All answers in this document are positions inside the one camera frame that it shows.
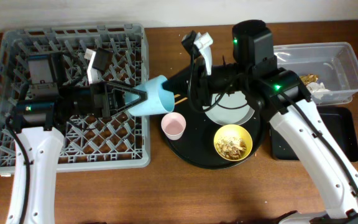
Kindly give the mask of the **yellow bowl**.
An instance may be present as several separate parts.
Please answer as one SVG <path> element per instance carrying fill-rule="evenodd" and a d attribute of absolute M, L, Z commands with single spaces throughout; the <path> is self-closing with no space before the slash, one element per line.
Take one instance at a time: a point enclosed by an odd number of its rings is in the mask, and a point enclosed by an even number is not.
<path fill-rule="evenodd" d="M 220 127 L 213 138 L 217 154 L 231 162 L 239 162 L 250 155 L 253 139 L 242 126 L 228 124 Z"/>

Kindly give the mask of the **rice and peanut shell scraps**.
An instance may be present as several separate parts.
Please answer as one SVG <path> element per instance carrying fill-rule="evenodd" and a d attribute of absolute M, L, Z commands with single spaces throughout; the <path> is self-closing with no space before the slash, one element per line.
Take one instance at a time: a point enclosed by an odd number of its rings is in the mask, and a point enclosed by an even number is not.
<path fill-rule="evenodd" d="M 244 140 L 236 137 L 220 138 L 214 146 L 220 156 L 229 160 L 239 160 L 247 152 Z"/>

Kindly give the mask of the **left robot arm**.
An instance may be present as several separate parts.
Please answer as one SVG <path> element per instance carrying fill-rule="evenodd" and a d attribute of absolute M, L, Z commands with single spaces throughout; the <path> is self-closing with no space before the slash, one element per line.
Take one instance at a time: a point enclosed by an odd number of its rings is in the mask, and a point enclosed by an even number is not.
<path fill-rule="evenodd" d="M 98 72 L 111 53 L 91 52 L 82 71 L 87 86 L 78 86 L 65 74 L 65 52 L 31 55 L 32 99 L 22 98 L 6 119 L 14 139 L 16 163 L 7 223 L 53 223 L 57 165 L 64 146 L 65 127 L 72 116 L 110 118 L 147 99 L 147 92 L 119 81 L 103 81 Z"/>

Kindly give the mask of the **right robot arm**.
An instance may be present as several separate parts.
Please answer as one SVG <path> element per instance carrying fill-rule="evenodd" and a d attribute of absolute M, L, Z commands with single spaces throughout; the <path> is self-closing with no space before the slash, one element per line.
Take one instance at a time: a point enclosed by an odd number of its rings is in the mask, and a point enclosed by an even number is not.
<path fill-rule="evenodd" d="M 288 212 L 277 223 L 358 223 L 358 171 L 332 137 L 311 93 L 293 71 L 280 68 L 273 36 L 261 20 L 232 28 L 234 63 L 212 65 L 213 39 L 190 32 L 182 39 L 190 66 L 163 84 L 205 113 L 216 106 L 212 96 L 240 91 L 248 104 L 290 145 L 323 198 L 320 213 Z"/>

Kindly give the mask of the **grey round plate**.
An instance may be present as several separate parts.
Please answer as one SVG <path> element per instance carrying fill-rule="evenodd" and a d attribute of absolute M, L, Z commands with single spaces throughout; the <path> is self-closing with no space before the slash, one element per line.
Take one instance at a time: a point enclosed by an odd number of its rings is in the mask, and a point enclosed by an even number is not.
<path fill-rule="evenodd" d="M 253 110 L 241 91 L 233 94 L 225 94 L 222 100 L 213 109 L 205 112 L 207 117 L 216 124 L 242 125 L 254 115 Z"/>

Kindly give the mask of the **white tissue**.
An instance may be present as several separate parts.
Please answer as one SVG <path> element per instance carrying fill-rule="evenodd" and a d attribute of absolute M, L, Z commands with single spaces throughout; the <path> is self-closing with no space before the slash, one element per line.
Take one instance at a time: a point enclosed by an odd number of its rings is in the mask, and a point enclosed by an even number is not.
<path fill-rule="evenodd" d="M 317 99 L 322 99 L 323 95 L 330 92 L 329 89 L 325 88 L 324 83 L 311 82 L 307 84 L 309 92 Z"/>

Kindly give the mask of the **pink plastic cup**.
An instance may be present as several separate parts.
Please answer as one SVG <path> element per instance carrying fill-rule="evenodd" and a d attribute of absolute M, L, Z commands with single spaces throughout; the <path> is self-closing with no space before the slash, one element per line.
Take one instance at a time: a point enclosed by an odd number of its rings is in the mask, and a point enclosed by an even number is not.
<path fill-rule="evenodd" d="M 161 128 L 167 138 L 176 141 L 182 137 L 185 131 L 185 117 L 177 112 L 168 113 L 162 118 Z"/>

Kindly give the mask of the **gold foil wrapper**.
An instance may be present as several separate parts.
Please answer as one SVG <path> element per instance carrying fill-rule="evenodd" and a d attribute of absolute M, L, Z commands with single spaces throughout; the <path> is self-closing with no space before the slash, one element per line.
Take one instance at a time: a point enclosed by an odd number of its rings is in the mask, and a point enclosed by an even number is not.
<path fill-rule="evenodd" d="M 310 83 L 316 83 L 318 81 L 318 79 L 319 79 L 319 76 L 310 73 L 310 74 L 307 74 L 307 75 L 300 76 L 300 79 L 303 82 L 303 84 L 305 86 L 307 86 Z"/>

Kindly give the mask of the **wooden chopstick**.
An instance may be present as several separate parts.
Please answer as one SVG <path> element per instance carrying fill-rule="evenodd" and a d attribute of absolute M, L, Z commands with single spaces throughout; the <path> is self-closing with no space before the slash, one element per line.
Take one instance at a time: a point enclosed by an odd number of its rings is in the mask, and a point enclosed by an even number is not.
<path fill-rule="evenodd" d="M 177 94 L 177 95 L 174 96 L 174 99 L 175 99 L 175 105 L 178 105 L 178 104 L 186 101 L 188 98 L 183 96 L 183 95 Z"/>

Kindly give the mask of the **blue plastic cup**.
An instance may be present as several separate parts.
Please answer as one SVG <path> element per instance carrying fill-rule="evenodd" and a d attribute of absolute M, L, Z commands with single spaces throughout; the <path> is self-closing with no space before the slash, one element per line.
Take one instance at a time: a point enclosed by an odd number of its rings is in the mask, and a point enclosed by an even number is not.
<path fill-rule="evenodd" d="M 147 99 L 127 111 L 132 116 L 149 116 L 171 113 L 175 107 L 175 97 L 170 91 L 164 90 L 162 83 L 167 81 L 163 75 L 159 75 L 145 83 L 134 87 L 136 90 L 145 91 Z"/>

